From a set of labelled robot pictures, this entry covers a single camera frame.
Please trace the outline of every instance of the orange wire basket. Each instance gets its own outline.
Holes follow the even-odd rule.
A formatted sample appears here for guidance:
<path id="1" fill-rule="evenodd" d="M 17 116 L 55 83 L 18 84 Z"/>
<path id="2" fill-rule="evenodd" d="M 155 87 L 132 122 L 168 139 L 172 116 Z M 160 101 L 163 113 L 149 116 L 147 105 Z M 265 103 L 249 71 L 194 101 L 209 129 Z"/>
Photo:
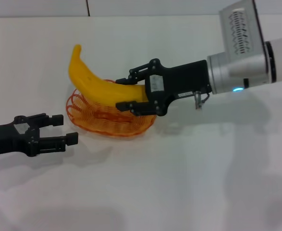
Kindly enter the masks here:
<path id="1" fill-rule="evenodd" d="M 86 99 L 77 89 L 67 100 L 66 112 L 74 125 L 112 137 L 140 135 L 150 128 L 156 119 L 155 115 L 135 116 L 130 112 L 120 112 L 116 107 L 93 102 Z"/>

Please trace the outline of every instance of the white tabletop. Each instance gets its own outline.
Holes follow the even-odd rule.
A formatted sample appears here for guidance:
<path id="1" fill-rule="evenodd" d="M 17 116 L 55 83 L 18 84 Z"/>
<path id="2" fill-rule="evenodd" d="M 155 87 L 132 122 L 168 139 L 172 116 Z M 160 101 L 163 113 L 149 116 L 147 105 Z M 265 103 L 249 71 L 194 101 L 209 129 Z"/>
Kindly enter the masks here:
<path id="1" fill-rule="evenodd" d="M 266 40 L 282 15 L 261 17 Z M 65 114 L 74 44 L 101 78 L 223 51 L 218 16 L 0 19 L 0 124 Z M 282 83 L 172 103 L 132 141 L 79 131 L 65 153 L 0 156 L 0 231 L 282 231 Z"/>

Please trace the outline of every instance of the led light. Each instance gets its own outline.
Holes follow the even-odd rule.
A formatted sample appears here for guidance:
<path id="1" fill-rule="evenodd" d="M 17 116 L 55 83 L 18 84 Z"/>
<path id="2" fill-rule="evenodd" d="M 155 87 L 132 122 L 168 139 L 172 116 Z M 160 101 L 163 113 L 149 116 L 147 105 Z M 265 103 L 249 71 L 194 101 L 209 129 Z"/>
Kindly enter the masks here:
<path id="1" fill-rule="evenodd" d="M 234 90 L 233 90 L 233 92 L 236 92 L 236 91 L 242 91 L 244 88 L 235 88 Z"/>

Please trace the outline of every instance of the plastic banana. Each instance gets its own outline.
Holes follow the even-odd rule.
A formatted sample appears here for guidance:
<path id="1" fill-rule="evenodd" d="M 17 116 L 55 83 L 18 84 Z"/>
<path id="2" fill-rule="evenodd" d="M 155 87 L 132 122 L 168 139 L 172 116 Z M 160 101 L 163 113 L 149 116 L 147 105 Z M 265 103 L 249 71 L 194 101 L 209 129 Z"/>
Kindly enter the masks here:
<path id="1" fill-rule="evenodd" d="M 75 45 L 69 65 L 69 76 L 75 87 L 88 99 L 107 106 L 116 103 L 147 102 L 144 85 L 121 85 L 94 75 L 80 59 L 81 45 Z"/>

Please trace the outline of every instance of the vent grille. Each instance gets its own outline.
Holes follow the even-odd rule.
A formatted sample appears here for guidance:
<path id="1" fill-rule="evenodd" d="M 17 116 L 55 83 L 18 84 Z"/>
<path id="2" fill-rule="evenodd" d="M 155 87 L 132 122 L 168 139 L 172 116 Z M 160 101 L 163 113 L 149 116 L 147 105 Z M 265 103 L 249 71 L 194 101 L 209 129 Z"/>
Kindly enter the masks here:
<path id="1" fill-rule="evenodd" d="M 235 54 L 249 53 L 251 51 L 251 41 L 244 10 L 233 11 L 229 19 Z"/>

